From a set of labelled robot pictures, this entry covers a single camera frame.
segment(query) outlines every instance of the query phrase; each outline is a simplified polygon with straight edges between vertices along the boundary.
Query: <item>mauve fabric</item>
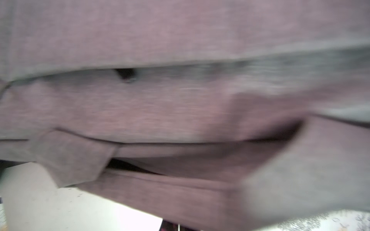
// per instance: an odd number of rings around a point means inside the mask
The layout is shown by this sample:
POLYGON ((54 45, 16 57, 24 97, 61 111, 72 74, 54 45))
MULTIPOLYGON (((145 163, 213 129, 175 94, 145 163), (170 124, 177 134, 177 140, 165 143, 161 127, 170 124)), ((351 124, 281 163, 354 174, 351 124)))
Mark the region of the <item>mauve fabric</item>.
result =
POLYGON ((6 81, 370 45, 368 0, 12 2, 6 81))
POLYGON ((368 211, 369 12, 0 0, 0 159, 196 230, 368 211))

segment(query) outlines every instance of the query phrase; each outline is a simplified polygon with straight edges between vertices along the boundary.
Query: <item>cloth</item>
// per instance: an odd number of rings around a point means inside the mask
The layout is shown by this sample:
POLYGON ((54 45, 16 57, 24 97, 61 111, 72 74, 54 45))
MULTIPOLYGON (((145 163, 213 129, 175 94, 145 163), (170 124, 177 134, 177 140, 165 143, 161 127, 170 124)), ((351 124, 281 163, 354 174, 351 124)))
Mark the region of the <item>cloth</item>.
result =
POLYGON ((6 81, 370 45, 367 0, 1 1, 6 81))
POLYGON ((1 160, 196 230, 369 210, 368 1, 0 6, 1 160))

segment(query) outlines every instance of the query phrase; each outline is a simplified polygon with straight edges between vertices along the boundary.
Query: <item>white floor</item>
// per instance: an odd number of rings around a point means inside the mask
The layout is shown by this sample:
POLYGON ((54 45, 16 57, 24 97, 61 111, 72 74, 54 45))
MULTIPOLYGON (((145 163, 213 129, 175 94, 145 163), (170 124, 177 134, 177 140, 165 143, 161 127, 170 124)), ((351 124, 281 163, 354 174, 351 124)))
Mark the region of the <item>white floor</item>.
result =
POLYGON ((10 231, 159 231, 162 223, 159 217, 75 188, 58 189, 35 163, 6 169, 0 195, 10 231))

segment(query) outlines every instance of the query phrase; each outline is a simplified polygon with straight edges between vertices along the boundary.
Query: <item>patterned surface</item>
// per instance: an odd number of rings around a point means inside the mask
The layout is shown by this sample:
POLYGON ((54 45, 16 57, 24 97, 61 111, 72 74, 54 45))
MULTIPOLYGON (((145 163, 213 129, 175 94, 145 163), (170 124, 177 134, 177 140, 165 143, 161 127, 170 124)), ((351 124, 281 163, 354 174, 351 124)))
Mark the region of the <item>patterned surface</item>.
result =
POLYGON ((370 213, 341 210, 285 221, 260 231, 369 231, 370 213))

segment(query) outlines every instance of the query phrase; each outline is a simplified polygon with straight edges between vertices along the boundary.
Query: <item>fabric fold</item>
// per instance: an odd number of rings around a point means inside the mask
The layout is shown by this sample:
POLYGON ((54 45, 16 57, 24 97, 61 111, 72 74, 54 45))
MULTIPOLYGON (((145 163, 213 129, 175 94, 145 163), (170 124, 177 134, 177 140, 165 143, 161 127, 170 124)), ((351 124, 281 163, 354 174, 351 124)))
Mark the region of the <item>fabric fold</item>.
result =
MULTIPOLYGON (((256 69, 266 71, 265 65, 256 69)), ((54 127, 119 143, 263 139, 311 113, 370 100, 367 68, 283 76, 295 69, 288 65, 268 78, 253 68, 144 68, 132 84, 113 70, 17 81, 0 100, 0 139, 30 139, 54 127)))
POLYGON ((124 144, 115 153, 115 158, 149 158, 197 156, 203 153, 220 155, 237 148, 237 143, 138 143, 124 144))
POLYGON ((350 209, 370 211, 370 129, 321 117, 243 181, 252 228, 350 209))
POLYGON ((311 52, 324 57, 369 48, 369 10, 366 0, 17 0, 3 78, 311 52))
POLYGON ((273 158, 287 143, 287 140, 265 140, 220 143, 214 146, 208 144, 163 145, 164 153, 172 150, 172 156, 155 155, 156 152, 160 153, 161 148, 155 144, 147 144, 142 149, 140 145, 137 145, 135 151, 142 150, 142 154, 137 157, 124 157, 124 153, 121 153, 121 148, 119 148, 114 158, 166 176, 234 183, 273 158), (154 153, 148 151, 150 147, 153 147, 154 153))
POLYGON ((116 144, 54 129, 29 140, 24 152, 36 157, 58 187, 65 187, 97 179, 116 149, 116 144))
POLYGON ((0 100, 5 92, 5 90, 10 86, 9 83, 6 83, 0 79, 0 100))
POLYGON ((232 184, 105 170, 96 181, 76 186, 189 228, 240 230, 229 217, 232 184))
POLYGON ((0 140, 0 159, 12 162, 33 162, 36 157, 24 152, 27 140, 0 140))

